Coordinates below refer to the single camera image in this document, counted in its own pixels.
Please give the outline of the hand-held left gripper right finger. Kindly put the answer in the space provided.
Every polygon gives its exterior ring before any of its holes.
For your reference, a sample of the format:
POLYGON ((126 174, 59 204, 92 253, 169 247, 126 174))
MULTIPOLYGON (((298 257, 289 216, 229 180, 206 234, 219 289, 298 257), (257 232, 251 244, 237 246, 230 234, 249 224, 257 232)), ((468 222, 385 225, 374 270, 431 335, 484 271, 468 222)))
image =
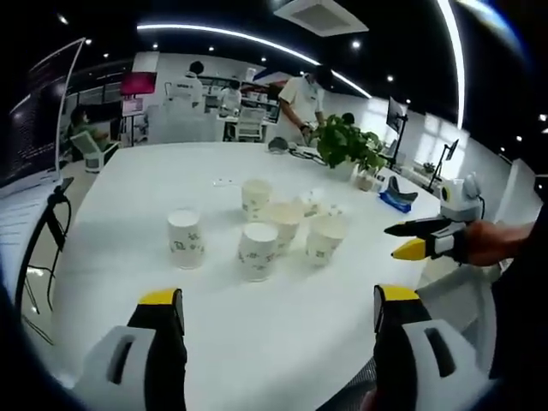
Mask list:
POLYGON ((491 388, 478 351, 412 289, 374 287, 376 410, 470 410, 491 388))

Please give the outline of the person's right hand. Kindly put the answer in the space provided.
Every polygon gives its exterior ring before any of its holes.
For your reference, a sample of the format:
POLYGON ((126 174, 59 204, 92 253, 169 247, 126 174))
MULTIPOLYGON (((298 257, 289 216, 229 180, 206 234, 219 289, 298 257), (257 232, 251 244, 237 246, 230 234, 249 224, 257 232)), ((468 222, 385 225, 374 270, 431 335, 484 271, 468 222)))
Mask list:
POLYGON ((534 223, 510 226, 479 220, 464 231, 466 262, 476 266, 490 266, 505 259, 513 259, 531 235, 534 223))

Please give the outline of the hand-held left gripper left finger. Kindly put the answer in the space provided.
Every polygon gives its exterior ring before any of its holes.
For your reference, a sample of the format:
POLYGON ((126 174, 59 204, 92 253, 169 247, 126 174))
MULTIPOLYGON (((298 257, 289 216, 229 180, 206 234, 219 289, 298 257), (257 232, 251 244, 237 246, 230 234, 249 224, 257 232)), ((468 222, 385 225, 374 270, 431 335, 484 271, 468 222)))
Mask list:
POLYGON ((184 336, 182 291, 151 292, 90 350, 72 392, 87 410, 185 410, 184 336))

